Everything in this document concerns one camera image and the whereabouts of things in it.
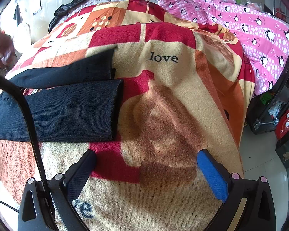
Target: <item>white floor tile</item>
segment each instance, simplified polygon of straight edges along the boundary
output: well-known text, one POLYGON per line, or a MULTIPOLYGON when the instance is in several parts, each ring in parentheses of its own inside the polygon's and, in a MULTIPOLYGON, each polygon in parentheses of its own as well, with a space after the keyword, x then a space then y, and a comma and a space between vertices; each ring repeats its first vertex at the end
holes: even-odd
POLYGON ((257 180, 260 176, 265 176, 270 184, 275 208, 276 230, 280 231, 287 218, 288 182, 286 169, 279 157, 245 172, 246 179, 257 180))
POLYGON ((274 132, 254 135, 249 126, 244 127, 239 149, 244 171, 278 157, 275 152, 276 142, 274 132))

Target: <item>penguin print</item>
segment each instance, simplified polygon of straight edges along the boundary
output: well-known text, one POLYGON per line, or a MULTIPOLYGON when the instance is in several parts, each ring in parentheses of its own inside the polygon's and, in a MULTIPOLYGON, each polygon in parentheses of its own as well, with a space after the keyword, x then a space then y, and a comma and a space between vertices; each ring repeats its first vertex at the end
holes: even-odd
POLYGON ((263 65, 264 67, 266 67, 266 66, 267 66, 268 58, 264 55, 264 56, 260 57, 260 60, 261 60, 261 62, 262 62, 262 65, 263 65))
POLYGON ((255 71, 256 71, 256 77, 259 78, 259 76, 260 76, 259 75, 259 70, 257 68, 255 68, 255 71))
POLYGON ((187 11, 185 8, 181 9, 181 15, 185 15, 186 13, 187 13, 187 11))
POLYGON ((256 37, 253 38, 253 40, 251 41, 251 43, 253 44, 253 46, 255 46, 255 45, 257 44, 256 37))
POLYGON ((243 25, 242 25, 242 30, 243 30, 244 32, 248 32, 248 25, 243 24, 243 25))
POLYGON ((262 21, 260 20, 260 18, 258 17, 256 20, 255 20, 255 22, 259 25, 259 26, 261 26, 262 25, 262 21))
POLYGON ((265 32, 267 38, 269 38, 269 40, 274 41, 274 33, 269 29, 265 32))
POLYGON ((278 56, 278 59, 279 59, 280 66, 283 67, 284 66, 284 54, 282 56, 278 56))
POLYGON ((285 33, 285 36, 287 38, 287 40, 289 41, 289 30, 283 31, 285 33))
POLYGON ((268 83, 269 83, 269 90, 270 90, 270 89, 272 89, 272 88, 273 88, 273 80, 272 80, 272 81, 270 81, 270 82, 268 81, 268 83))
POLYGON ((236 22, 238 22, 239 21, 239 18, 238 18, 238 16, 237 16, 237 14, 235 14, 235 17, 233 18, 236 22))

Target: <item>red shopping bag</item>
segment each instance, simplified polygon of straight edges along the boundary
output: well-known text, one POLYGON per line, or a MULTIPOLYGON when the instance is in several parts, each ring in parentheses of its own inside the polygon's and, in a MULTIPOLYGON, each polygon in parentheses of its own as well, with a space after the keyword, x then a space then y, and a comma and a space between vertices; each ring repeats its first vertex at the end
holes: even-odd
POLYGON ((280 140, 287 132, 289 131, 289 110, 281 117, 280 121, 278 122, 275 135, 280 140))

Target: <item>red and beige blanket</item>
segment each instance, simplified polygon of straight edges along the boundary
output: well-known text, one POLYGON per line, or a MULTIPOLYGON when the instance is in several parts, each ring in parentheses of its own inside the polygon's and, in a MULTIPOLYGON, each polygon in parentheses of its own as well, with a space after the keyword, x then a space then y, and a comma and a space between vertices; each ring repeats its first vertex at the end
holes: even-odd
MULTIPOLYGON (((238 147, 254 90, 250 62, 222 26, 129 0, 83 8, 33 44, 7 78, 114 47, 116 78, 124 79, 116 140, 40 143, 47 178, 92 149, 96 169, 73 202, 90 230, 204 230, 221 202, 196 154, 206 148, 243 176, 238 147)), ((30 143, 0 140, 0 199, 19 207, 30 177, 39 179, 30 143)), ((3 207, 2 217, 15 229, 3 207)), ((239 217, 238 211, 230 230, 239 217)), ((59 219, 58 226, 64 230, 59 219)))

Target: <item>black cable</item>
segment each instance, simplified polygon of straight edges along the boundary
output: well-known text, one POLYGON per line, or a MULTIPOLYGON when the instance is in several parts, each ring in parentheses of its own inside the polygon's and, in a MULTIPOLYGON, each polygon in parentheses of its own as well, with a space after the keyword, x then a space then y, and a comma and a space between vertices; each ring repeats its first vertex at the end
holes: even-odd
POLYGON ((2 203, 3 205, 9 207, 10 209, 14 210, 15 212, 19 213, 19 210, 17 210, 16 208, 11 207, 10 205, 6 204, 5 202, 0 201, 0 203, 2 203))
POLYGON ((39 148, 38 137, 36 135, 34 121, 33 121, 33 117, 32 117, 28 102, 16 85, 14 85, 12 82, 10 82, 9 80, 1 76, 0 76, 0 89, 9 93, 12 97, 14 97, 14 99, 19 104, 19 107, 22 111, 22 114, 24 116, 24 119, 28 128, 28 133, 29 133, 31 144, 32 144, 34 158, 35 158, 36 165, 38 167, 39 174, 40 174, 41 181, 42 181, 44 197, 46 198, 46 202, 52 212, 53 217, 55 217, 55 208, 51 199, 51 195, 50 195, 50 191, 49 191, 49 187, 48 187, 48 183, 46 179, 46 173, 45 173, 45 169, 43 166, 43 161, 42 161, 41 152, 39 148))

